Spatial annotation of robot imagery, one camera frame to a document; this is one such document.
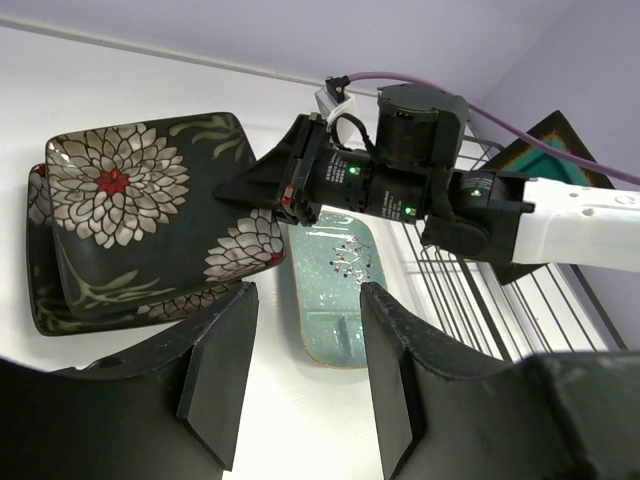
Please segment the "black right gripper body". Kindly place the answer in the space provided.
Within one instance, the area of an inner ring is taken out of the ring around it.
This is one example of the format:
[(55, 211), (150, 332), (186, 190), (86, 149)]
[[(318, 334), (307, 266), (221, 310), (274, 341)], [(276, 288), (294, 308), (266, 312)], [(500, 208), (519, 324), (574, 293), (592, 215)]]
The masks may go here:
[[(339, 140), (341, 121), (356, 128), (364, 142), (362, 149), (350, 149)], [(292, 157), (292, 171), (285, 175), (279, 194), (278, 207), (286, 221), (313, 225), (324, 206), (378, 217), (375, 146), (364, 123), (353, 114), (341, 113), (330, 124), (311, 121), (310, 126), (311, 136), (302, 152)]]

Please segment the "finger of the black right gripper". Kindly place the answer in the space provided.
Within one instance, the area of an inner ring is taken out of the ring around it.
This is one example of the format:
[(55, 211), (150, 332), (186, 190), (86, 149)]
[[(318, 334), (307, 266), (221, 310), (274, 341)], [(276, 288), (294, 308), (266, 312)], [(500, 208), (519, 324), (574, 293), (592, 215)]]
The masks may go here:
[(247, 208), (279, 209), (297, 157), (299, 133), (288, 132), (257, 162), (218, 185), (213, 194), (221, 202)]

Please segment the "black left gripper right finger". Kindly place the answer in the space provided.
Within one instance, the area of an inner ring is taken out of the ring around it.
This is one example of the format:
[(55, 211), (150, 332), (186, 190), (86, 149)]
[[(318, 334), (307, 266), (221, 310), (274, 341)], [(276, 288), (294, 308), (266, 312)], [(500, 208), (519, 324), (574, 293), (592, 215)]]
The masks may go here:
[(360, 292), (388, 479), (635, 479), (639, 356), (478, 352), (376, 283)]

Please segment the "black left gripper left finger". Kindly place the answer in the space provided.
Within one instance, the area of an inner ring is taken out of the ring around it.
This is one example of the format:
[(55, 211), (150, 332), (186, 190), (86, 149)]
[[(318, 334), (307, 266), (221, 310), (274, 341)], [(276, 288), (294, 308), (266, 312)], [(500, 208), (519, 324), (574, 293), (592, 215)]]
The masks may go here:
[(219, 479), (233, 466), (258, 316), (245, 282), (83, 369), (1, 364), (5, 479)]

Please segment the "light green rectangular plate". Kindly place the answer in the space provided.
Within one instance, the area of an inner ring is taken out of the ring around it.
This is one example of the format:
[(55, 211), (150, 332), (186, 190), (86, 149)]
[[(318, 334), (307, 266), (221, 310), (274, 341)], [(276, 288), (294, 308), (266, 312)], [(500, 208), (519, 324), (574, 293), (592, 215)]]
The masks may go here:
[(290, 227), (288, 239), (306, 353), (325, 367), (365, 368), (361, 285), (386, 284), (371, 230), (352, 215), (323, 211), (310, 227)]

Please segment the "small black floral square plate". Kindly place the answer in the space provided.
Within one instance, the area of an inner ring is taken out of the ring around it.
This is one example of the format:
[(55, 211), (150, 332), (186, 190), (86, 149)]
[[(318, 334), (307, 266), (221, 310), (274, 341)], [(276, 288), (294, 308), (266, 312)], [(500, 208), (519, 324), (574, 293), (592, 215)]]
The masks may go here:
[(81, 318), (239, 280), (284, 258), (271, 211), (213, 194), (256, 161), (229, 112), (64, 133), (45, 153), (62, 289)]

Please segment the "black plate with teal centre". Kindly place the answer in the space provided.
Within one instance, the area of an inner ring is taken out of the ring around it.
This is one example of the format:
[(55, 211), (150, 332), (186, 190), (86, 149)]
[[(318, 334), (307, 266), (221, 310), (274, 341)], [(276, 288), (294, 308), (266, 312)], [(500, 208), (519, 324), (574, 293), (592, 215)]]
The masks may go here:
[(584, 260), (587, 247), (578, 246), (578, 253), (569, 252), (575, 235), (569, 228), (576, 226), (580, 233), (587, 230), (582, 211), (597, 189), (612, 190), (608, 176), (593, 171), (597, 164), (567, 117), (559, 110), (528, 130), (528, 134), (546, 146), (571, 154), (587, 162), (573, 164), (540, 148), (517, 139), (500, 150), (482, 168), (501, 171), (509, 180), (523, 174), (529, 177), (523, 200), (535, 205), (534, 212), (520, 219), (517, 229), (513, 262), (491, 265), (501, 285), (515, 282), (541, 267), (536, 261), (572, 259)]

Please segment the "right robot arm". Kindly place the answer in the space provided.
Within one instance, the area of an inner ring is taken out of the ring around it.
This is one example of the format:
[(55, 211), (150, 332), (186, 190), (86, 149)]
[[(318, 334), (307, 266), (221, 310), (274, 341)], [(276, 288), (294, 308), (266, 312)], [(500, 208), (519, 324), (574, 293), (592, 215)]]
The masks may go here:
[(470, 110), (464, 98), (417, 83), (382, 87), (374, 135), (350, 150), (338, 134), (347, 78), (328, 81), (326, 119), (298, 117), (255, 165), (220, 184), (226, 203), (313, 224), (324, 206), (404, 224), (421, 241), (493, 265), (566, 263), (637, 271), (639, 196), (522, 172), (459, 170)]

